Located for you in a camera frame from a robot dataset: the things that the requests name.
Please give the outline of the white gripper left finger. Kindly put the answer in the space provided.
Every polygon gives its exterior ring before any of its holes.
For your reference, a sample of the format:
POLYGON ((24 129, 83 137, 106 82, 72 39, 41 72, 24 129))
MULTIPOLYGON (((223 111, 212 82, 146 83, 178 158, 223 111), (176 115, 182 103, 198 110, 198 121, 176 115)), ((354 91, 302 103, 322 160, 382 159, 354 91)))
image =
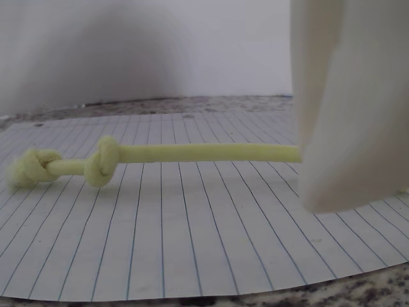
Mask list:
POLYGON ((312 139, 343 12, 344 1, 290 2, 291 79, 301 150, 312 139))

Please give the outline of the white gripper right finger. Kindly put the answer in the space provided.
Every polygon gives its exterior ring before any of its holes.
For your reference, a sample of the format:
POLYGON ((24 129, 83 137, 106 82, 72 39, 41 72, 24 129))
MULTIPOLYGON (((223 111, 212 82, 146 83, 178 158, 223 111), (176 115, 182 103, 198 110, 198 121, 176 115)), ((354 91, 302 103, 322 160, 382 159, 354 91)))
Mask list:
POLYGON ((408 2, 344 1, 311 142, 302 205, 367 205, 408 187, 408 2))

